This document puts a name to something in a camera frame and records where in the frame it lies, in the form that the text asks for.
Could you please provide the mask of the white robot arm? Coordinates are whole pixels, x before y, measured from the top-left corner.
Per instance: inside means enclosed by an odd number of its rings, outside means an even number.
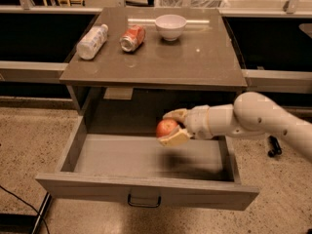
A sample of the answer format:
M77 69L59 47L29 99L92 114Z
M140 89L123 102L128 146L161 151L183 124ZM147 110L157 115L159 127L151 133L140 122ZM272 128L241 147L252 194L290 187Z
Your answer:
M308 161L312 161L312 124L290 114L269 97L256 92L243 93L232 104L201 105L176 109L163 119L183 125L159 134L163 146L177 146L190 139L234 138L263 135L279 138Z

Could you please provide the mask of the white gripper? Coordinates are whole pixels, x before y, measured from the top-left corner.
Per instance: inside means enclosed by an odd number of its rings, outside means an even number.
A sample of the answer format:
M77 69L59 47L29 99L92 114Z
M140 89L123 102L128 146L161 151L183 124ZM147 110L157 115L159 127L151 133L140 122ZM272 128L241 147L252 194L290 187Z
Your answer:
M166 113L164 119L174 119L184 123L186 129L175 127L168 135L161 136L158 141L163 146L178 146L188 142L192 137L196 139L211 139L209 128L208 105L195 106L192 109L180 108Z

